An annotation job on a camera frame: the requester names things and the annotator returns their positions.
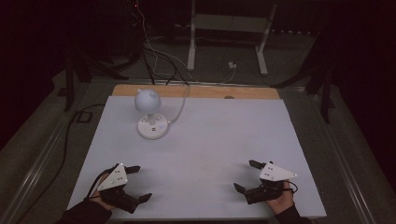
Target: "white tabletop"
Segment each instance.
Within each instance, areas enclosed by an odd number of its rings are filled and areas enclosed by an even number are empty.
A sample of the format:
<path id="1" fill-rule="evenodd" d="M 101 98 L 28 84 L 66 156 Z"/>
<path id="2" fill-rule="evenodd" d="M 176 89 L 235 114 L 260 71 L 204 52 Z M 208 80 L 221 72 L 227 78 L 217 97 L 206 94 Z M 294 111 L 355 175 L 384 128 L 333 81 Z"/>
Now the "white tabletop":
<path id="1" fill-rule="evenodd" d="M 163 97 L 160 112 L 173 119 L 181 98 Z M 325 217 L 315 181 L 282 100 L 188 98 L 179 119 L 157 140 L 143 139 L 133 96 L 110 96 L 81 169 L 69 208 L 86 196 L 93 180 L 116 163 L 141 166 L 128 175 L 126 193 L 152 193 L 133 214 L 112 219 L 268 218 L 266 203 L 247 204 L 233 183 L 260 185 L 249 160 L 272 161 L 293 171 L 294 195 L 303 217 Z"/>

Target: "wooden table edge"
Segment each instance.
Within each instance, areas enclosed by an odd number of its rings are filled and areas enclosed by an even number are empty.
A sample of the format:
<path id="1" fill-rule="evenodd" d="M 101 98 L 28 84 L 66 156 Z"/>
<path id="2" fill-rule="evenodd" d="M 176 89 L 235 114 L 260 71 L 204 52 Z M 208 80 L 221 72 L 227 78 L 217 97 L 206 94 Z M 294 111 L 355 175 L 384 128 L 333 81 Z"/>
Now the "wooden table edge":
<path id="1" fill-rule="evenodd" d="M 137 90 L 152 89 L 162 97 L 183 97 L 187 86 L 165 85 L 117 85 L 113 96 L 135 96 Z M 234 98 L 234 99 L 280 99 L 274 88 L 264 87 L 224 87 L 224 86 L 190 86 L 187 97 L 191 98 Z"/>

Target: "white ball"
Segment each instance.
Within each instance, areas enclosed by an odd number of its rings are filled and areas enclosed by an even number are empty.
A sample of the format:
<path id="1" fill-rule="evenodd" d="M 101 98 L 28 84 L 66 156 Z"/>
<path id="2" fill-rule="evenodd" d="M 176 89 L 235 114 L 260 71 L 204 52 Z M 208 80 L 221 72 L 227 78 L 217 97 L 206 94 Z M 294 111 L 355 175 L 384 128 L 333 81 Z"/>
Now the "white ball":
<path id="1" fill-rule="evenodd" d="M 145 114 L 152 114 L 161 107 L 160 95 L 154 90 L 137 90 L 134 98 L 136 110 Z"/>

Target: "robotic hand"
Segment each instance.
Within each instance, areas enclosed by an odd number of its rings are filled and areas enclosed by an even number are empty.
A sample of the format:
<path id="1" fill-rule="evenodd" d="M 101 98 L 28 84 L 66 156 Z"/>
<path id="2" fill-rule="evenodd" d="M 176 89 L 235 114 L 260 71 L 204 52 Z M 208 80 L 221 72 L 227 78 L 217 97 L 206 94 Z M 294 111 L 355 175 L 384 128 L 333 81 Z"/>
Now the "robotic hand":
<path id="1" fill-rule="evenodd" d="M 152 195 L 149 193 L 136 199 L 126 194 L 123 190 L 128 182 L 126 175 L 137 173 L 139 170 L 140 166 L 125 167 L 122 163 L 116 164 L 113 168 L 104 170 L 96 177 L 85 199 L 90 198 L 91 192 L 100 177 L 103 174 L 110 173 L 97 188 L 100 192 L 102 201 L 132 214 L 139 204 L 147 202 Z"/>
<path id="2" fill-rule="evenodd" d="M 262 170 L 260 173 L 260 181 L 262 182 L 258 188 L 246 190 L 244 187 L 233 183 L 236 191 L 245 195 L 248 204 L 260 203 L 279 198 L 283 191 L 292 190 L 284 189 L 283 182 L 286 179 L 296 177 L 297 174 L 280 168 L 269 163 L 260 163 L 257 161 L 249 161 L 250 166 Z"/>

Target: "human hand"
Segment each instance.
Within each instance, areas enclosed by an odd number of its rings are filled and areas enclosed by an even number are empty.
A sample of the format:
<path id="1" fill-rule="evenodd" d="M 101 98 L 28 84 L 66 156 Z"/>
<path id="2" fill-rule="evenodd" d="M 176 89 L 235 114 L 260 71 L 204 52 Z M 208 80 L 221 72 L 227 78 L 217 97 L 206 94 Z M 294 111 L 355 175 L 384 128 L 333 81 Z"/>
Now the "human hand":
<path id="1" fill-rule="evenodd" d="M 283 182 L 283 189 L 289 189 L 290 183 L 288 181 Z M 270 208 L 273 210 L 275 215 L 285 211 L 286 209 L 294 205 L 293 194 L 291 190 L 283 191 L 282 195 L 274 200 L 266 201 Z"/>
<path id="2" fill-rule="evenodd" d="M 100 180 L 99 180 L 99 185 L 106 179 L 106 177 L 107 177 L 108 175 L 109 175 L 109 173 L 102 175 L 102 177 L 101 177 Z M 107 209 L 107 210 L 111 210 L 111 209 L 115 208 L 115 206 L 110 205 L 110 204 L 105 203 L 105 202 L 102 201 L 102 198 L 100 197 L 100 192 L 99 192 L 99 190 L 96 190 L 96 191 L 92 194 L 92 196 L 91 196 L 91 198 L 90 198 L 90 201 L 91 201 L 91 202 L 94 202 L 94 203 L 99 203 L 100 205 L 102 205 L 102 206 L 103 206 L 105 209 Z"/>

